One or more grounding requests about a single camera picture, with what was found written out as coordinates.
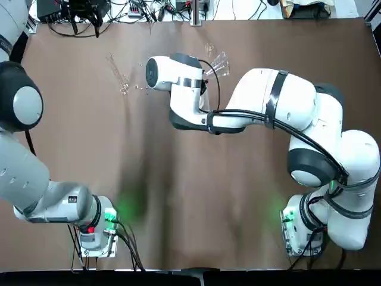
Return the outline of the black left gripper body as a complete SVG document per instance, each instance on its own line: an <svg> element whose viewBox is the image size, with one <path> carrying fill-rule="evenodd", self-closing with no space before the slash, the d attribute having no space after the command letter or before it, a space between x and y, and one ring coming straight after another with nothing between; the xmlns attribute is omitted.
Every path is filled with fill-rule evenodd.
<svg viewBox="0 0 381 286"><path fill-rule="evenodd" d="M72 15L79 17L98 17L100 1L75 0L72 1Z"/></svg>

